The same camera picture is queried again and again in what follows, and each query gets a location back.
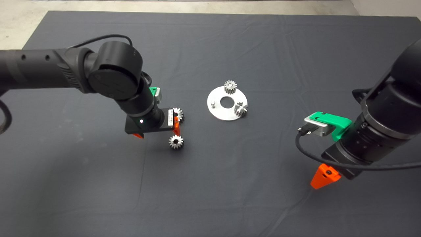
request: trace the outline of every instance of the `cable connector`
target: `cable connector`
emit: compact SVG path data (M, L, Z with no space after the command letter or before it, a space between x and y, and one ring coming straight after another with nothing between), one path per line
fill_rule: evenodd
M319 128L318 125L315 124L305 124L304 126L298 128L298 133L301 136L310 135L312 132L316 131Z

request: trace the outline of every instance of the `label sticker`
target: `label sticker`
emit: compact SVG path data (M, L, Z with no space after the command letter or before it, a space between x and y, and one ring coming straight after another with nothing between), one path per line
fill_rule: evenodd
M174 110L168 110L168 126L174 126Z

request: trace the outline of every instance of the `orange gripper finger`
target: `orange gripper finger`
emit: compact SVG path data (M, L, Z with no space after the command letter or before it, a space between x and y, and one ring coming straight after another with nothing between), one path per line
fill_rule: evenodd
M174 129L173 129L173 132L177 136L180 135L180 123L179 123L179 118L177 116L174 117Z
M310 184L314 189L319 189L330 183L338 181L340 178L341 175L336 169L326 164L321 164Z
M133 133L133 136L138 137L140 139L143 139L143 137L140 134L137 134L137 133Z

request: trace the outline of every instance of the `gear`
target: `gear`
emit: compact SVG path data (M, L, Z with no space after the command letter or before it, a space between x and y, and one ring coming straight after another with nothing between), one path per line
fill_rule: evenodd
M234 93L236 88L237 88L237 83L235 83L235 81L228 80L224 84L225 92L228 94Z
M247 105L242 105L242 102L238 102L235 106L234 106L234 113L238 116L238 117L244 117L245 114L247 113Z
M184 145L183 138L181 136L176 136L176 135L170 137L170 140L168 143L170 144L170 147L172 149L180 149Z
M177 107L173 108L173 110L174 110L174 115L177 114L177 117L179 119L179 122L182 123L184 121L184 112L183 112L183 110L180 109L180 108L177 108Z

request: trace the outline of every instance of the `cable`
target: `cable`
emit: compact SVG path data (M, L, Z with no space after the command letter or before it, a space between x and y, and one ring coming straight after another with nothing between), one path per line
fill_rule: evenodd
M78 48L80 46L84 46L84 45L87 45L87 44L90 44L90 43L93 43L93 42L96 42L96 41L99 41L99 40L107 39L107 38L125 38L127 41L129 41L130 46L133 46L133 42L131 41L131 39L128 36L120 35L120 34L110 34L110 35L98 36L98 37L80 42L78 44L75 44L75 45L67 47L67 48Z
M7 108L6 104L0 100L0 109L4 113L4 121L0 124L0 134L6 132L9 128L10 124L12 123L12 114L10 113L9 108Z
M338 163L330 160L326 160L324 158L320 158L316 155L311 154L310 152L304 150L300 144L300 138L304 136L306 133L299 131L297 136L295 137L295 145L297 146L298 150L308 156L309 158L318 161L320 163L325 163L333 167L338 168L345 168L350 170L366 170L366 171L386 171L386 170L406 170L406 169L413 169L413 168L420 168L421 162L413 162L413 163L404 163L404 164L385 164L385 165L358 165L358 164L343 164Z

